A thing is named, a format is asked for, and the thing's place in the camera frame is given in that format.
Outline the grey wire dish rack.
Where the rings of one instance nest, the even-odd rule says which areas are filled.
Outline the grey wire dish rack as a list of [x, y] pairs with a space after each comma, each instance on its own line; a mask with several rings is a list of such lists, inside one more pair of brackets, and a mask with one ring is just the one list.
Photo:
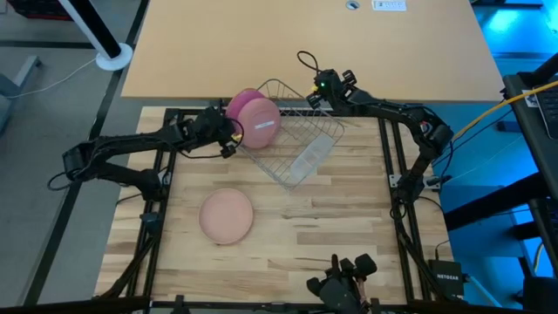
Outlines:
[[241, 151], [282, 188], [290, 191], [317, 171], [298, 185], [289, 185], [289, 167], [295, 158], [321, 133], [329, 135], [335, 146], [344, 135], [344, 126], [330, 115], [327, 108], [312, 109], [301, 94], [279, 79], [268, 79], [257, 90], [278, 106], [281, 126], [277, 136], [266, 147], [252, 149], [242, 146]]

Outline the peach pink plastic plate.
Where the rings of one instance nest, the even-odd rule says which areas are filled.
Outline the peach pink plastic plate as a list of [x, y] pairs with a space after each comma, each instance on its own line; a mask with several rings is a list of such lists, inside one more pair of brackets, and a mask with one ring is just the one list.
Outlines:
[[244, 129], [242, 144], [247, 148], [259, 149], [274, 140], [281, 126], [281, 114], [273, 101], [253, 99], [241, 109], [238, 121]]
[[239, 242], [248, 234], [253, 221], [251, 201], [232, 188], [215, 190], [205, 198], [198, 212], [201, 232], [217, 245]]

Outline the black network switch box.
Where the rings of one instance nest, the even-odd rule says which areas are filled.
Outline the black network switch box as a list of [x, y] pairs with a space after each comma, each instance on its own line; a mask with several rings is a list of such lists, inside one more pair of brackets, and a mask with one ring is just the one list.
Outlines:
[[428, 264], [441, 289], [450, 296], [464, 296], [461, 264], [443, 260], [429, 260]]

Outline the small black adapter box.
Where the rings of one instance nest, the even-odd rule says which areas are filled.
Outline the small black adapter box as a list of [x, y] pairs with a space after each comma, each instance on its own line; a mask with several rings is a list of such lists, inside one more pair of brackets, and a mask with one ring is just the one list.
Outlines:
[[144, 213], [139, 218], [149, 235], [156, 236], [161, 232], [162, 220], [157, 212]]

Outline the black jointed device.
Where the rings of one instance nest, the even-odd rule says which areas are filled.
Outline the black jointed device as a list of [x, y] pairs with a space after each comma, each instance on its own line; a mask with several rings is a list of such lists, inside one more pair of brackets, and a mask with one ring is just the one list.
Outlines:
[[312, 277], [306, 281], [307, 289], [330, 310], [338, 314], [367, 314], [370, 302], [364, 283], [378, 266], [368, 254], [357, 256], [352, 262], [333, 254], [325, 277]]

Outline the white desk outlet plate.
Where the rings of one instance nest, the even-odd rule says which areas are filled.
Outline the white desk outlet plate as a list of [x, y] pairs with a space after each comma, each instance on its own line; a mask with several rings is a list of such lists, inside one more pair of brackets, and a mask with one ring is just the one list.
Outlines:
[[371, 0], [375, 11], [406, 11], [406, 0]]

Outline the grey furniture leg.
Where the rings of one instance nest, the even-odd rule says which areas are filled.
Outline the grey furniture leg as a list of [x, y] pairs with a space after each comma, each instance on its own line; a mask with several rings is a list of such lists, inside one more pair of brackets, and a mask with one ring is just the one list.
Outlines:
[[0, 135], [4, 133], [10, 117], [17, 103], [17, 98], [22, 93], [24, 86], [35, 68], [42, 65], [38, 56], [30, 56], [26, 59], [17, 76], [8, 78], [0, 72], [0, 99], [5, 99], [6, 104], [0, 104]]

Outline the black equipment cart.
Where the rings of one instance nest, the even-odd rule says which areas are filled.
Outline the black equipment cart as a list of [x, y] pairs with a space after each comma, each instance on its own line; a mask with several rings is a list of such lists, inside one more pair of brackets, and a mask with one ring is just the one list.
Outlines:
[[535, 174], [521, 180], [535, 191], [527, 204], [558, 278], [558, 52], [535, 70], [503, 81], [537, 166]]

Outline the clear plastic plate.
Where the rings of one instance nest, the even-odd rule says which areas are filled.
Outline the clear plastic plate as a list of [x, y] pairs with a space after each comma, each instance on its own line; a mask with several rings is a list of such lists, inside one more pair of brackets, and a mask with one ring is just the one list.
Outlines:
[[334, 144], [335, 141], [329, 135], [319, 134], [290, 165], [287, 183], [296, 186], [303, 181], [325, 160]]

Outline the black crossbar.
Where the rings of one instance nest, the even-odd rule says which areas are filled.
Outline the black crossbar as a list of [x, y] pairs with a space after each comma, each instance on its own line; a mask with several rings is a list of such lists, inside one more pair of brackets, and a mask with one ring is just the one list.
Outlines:
[[192, 314], [193, 310], [264, 311], [269, 314], [304, 312], [306, 314], [558, 314], [558, 308], [545, 310], [517, 310], [501, 307], [472, 305], [464, 302], [433, 302], [412, 300], [408, 304], [381, 304], [373, 298], [364, 305], [334, 308], [325, 304], [290, 303], [227, 303], [188, 302], [182, 296], [173, 301], [153, 301], [149, 297], [118, 297], [72, 301], [53, 304], [35, 304], [0, 308], [0, 314], [126, 314], [155, 309], [169, 309], [172, 314]]

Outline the black white pole stand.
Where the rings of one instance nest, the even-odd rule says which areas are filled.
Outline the black white pole stand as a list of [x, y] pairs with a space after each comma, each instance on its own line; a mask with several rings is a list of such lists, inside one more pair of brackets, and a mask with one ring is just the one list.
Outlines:
[[132, 61], [133, 49], [119, 43], [90, 0], [58, 0], [97, 51], [96, 65], [105, 71], [123, 70]]

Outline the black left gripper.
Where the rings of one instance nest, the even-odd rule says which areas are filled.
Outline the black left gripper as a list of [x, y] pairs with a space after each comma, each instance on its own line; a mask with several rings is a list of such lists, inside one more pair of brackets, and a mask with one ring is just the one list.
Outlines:
[[242, 124], [235, 118], [224, 116], [215, 107], [209, 106], [197, 115], [192, 123], [198, 147], [204, 147], [214, 142], [221, 145], [228, 144], [236, 131], [242, 130]]

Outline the dark crate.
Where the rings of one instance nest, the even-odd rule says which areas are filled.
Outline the dark crate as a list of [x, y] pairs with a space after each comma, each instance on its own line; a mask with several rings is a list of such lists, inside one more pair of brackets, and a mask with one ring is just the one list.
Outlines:
[[6, 0], [19, 15], [29, 19], [71, 21], [58, 0]]

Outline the light wooden desk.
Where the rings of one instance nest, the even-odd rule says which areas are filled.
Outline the light wooden desk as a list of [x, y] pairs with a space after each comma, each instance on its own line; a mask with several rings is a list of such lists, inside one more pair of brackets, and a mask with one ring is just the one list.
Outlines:
[[228, 98], [268, 79], [307, 95], [312, 65], [402, 102], [495, 102], [503, 86], [468, 0], [151, 0], [122, 94]]

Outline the magenta plastic plate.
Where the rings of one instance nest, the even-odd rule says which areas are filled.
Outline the magenta plastic plate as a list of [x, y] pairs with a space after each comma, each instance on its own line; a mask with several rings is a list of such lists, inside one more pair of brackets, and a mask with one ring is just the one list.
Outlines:
[[226, 116], [238, 119], [241, 109], [253, 99], [264, 99], [265, 96], [256, 89], [245, 89], [236, 94], [228, 103], [226, 109]]

